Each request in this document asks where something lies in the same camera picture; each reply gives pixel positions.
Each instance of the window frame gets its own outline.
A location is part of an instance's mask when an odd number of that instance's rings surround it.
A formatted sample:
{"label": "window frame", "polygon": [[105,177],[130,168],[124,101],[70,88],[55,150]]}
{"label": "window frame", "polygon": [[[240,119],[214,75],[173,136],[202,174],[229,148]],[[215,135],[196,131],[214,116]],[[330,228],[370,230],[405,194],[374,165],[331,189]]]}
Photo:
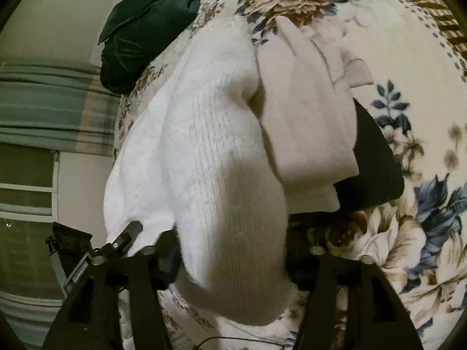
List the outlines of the window frame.
{"label": "window frame", "polygon": [[58,169],[60,166],[60,154],[55,153],[54,165],[52,169],[52,187],[36,187],[35,185],[18,185],[18,184],[7,184],[0,183],[0,188],[14,189],[20,191],[33,191],[33,192],[49,192],[52,198],[52,215],[34,215],[28,213],[11,213],[4,212],[0,209],[0,218],[18,220],[18,221],[32,221],[41,223],[52,223],[58,222]]}

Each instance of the black clamp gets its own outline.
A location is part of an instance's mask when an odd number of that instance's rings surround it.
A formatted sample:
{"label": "black clamp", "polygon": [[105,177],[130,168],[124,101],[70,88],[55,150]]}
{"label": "black clamp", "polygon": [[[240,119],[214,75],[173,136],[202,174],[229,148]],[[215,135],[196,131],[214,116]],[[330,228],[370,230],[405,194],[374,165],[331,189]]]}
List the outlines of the black clamp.
{"label": "black clamp", "polygon": [[300,290],[310,291],[292,350],[331,347],[339,286],[349,289],[344,350],[423,350],[409,314],[372,257],[351,260],[322,247],[288,245],[287,270]]}
{"label": "black clamp", "polygon": [[175,229],[154,246],[122,258],[141,231],[133,221],[111,244],[86,254],[69,275],[69,293],[43,344],[43,350],[122,350],[118,294],[127,289],[135,347],[171,350],[156,290],[175,281],[181,262]]}

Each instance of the white sock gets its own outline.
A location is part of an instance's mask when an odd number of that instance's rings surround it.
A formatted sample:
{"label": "white sock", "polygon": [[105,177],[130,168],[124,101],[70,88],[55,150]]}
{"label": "white sock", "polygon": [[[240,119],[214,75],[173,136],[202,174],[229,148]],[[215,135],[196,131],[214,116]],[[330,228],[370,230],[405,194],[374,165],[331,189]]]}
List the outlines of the white sock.
{"label": "white sock", "polygon": [[153,245],[160,233],[172,229],[175,216],[160,167],[160,136],[167,106],[183,71],[185,58],[135,121],[118,155],[104,194],[104,222],[111,243],[137,220],[143,231],[128,252],[134,255]]}
{"label": "white sock", "polygon": [[282,182],[288,212],[333,212],[334,183],[358,175],[356,112],[338,48],[325,53],[285,17],[258,48],[262,88],[252,108]]}
{"label": "white sock", "polygon": [[161,135],[191,304],[249,325],[274,321],[293,284],[285,266],[287,212],[247,102],[258,72],[239,18],[213,20],[193,38]]}

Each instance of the screw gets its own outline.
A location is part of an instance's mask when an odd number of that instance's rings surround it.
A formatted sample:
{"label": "screw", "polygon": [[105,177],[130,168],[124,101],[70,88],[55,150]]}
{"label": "screw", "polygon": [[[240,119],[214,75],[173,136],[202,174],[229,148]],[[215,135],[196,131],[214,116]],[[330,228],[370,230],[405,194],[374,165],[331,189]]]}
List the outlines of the screw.
{"label": "screw", "polygon": [[313,255],[323,255],[326,253],[326,250],[324,247],[321,247],[321,246],[313,246],[310,249],[310,253]]}
{"label": "screw", "polygon": [[372,265],[376,263],[375,259],[369,255],[362,255],[360,257],[360,261],[361,263],[366,264],[366,265]]}
{"label": "screw", "polygon": [[102,265],[104,263],[106,263],[106,259],[101,255],[98,255],[93,259],[93,265],[95,266]]}
{"label": "screw", "polygon": [[141,250],[138,251],[138,254],[142,255],[152,255],[156,252],[156,247],[155,246],[145,246]]}

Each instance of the cable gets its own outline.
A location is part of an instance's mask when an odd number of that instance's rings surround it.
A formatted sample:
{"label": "cable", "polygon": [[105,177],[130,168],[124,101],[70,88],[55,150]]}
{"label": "cable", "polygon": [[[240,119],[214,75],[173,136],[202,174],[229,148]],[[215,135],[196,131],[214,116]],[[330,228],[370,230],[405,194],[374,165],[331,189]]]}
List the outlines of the cable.
{"label": "cable", "polygon": [[237,339],[237,340],[250,341],[250,342],[261,342],[261,343],[263,343],[263,344],[270,344],[270,345],[280,346],[280,347],[281,347],[281,350],[284,350],[284,349],[285,349],[285,345],[283,345],[283,344],[278,344],[277,342],[270,342],[270,341],[264,341],[264,340],[259,340],[259,339],[240,338],[240,337],[222,337],[222,336],[216,336],[216,337],[209,337],[209,338],[206,338],[206,339],[205,339],[204,341],[202,341],[199,345],[195,346],[195,347],[193,348],[193,350],[199,350],[199,348],[201,347],[202,344],[204,344],[205,342],[208,342],[209,340],[217,339],[217,338]]}

